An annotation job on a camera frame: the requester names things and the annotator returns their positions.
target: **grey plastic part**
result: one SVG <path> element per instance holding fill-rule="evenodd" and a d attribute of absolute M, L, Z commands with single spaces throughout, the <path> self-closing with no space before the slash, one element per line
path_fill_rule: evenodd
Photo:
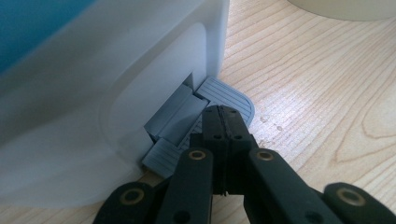
<path fill-rule="evenodd" d="M 195 95 L 200 98 L 204 98 L 210 103 L 207 106 L 211 105 L 227 105 L 237 109 L 241 115 L 242 119 L 248 126 L 254 117 L 254 105 L 253 103 L 246 97 L 246 95 L 241 92 L 235 90 L 234 88 L 228 86 L 227 84 L 221 82 L 220 80 L 214 77 L 208 77 L 202 86 L 197 90 Z M 159 113 L 154 117 L 168 117 L 168 114 L 161 115 L 161 112 L 168 112 L 170 105 L 175 106 L 175 101 L 177 99 L 182 99 L 180 95 L 174 95 L 168 100 L 168 102 L 163 105 L 160 109 Z M 201 113 L 203 109 L 201 107 L 194 108 L 196 111 Z M 184 110 L 178 110 L 177 113 L 183 113 Z M 173 123 L 180 122 L 176 119 L 172 122 L 169 122 L 165 129 L 169 131 L 177 132 L 177 128 L 172 128 Z M 194 122 L 188 132 L 185 133 L 184 138 L 181 142 L 169 142 L 165 138 L 172 137 L 172 133 L 168 133 L 169 135 L 164 135 L 159 138 L 159 141 L 153 146 L 153 148 L 149 151 L 148 155 L 143 159 L 143 164 L 145 164 L 149 169 L 161 175 L 162 177 L 169 177 L 175 171 L 178 158 L 180 154 L 189 148 L 190 146 L 190 134 L 192 133 L 200 133 L 202 131 L 202 116 Z"/>
<path fill-rule="evenodd" d="M 192 89 L 181 85 L 145 128 L 152 138 L 163 138 L 178 146 L 207 105 L 207 100 L 197 98 Z"/>

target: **blue object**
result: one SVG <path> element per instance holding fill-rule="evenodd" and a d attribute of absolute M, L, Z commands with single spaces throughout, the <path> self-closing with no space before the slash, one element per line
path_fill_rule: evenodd
<path fill-rule="evenodd" d="M 0 1 L 0 76 L 93 1 Z"/>

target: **metal screw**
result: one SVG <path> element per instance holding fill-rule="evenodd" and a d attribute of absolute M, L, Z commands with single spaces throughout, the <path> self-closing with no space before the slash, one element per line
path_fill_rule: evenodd
<path fill-rule="evenodd" d="M 259 151 L 256 156 L 262 161 L 271 161 L 274 159 L 273 154 L 266 151 Z"/>
<path fill-rule="evenodd" d="M 364 206 L 366 204 L 366 200 L 353 189 L 341 188 L 337 190 L 337 196 L 344 203 L 348 203 L 353 206 Z"/>
<path fill-rule="evenodd" d="M 142 189 L 128 189 L 120 196 L 120 202 L 124 205 L 133 205 L 140 203 L 145 197 L 145 191 Z"/>
<path fill-rule="evenodd" d="M 201 151 L 201 150 L 194 150 L 194 151 L 189 153 L 189 157 L 192 160 L 200 161 L 200 160 L 203 160 L 206 157 L 206 154 L 203 151 Z"/>

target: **wooden table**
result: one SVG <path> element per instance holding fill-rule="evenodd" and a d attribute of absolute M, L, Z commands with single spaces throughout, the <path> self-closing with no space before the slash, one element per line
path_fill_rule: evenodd
<path fill-rule="evenodd" d="M 343 181 L 396 212 L 396 19 L 338 21 L 287 0 L 232 0 L 221 80 L 256 106 L 250 131 L 318 190 Z M 92 223 L 74 209 L 0 206 L 0 223 Z M 212 223 L 248 223 L 215 197 Z"/>

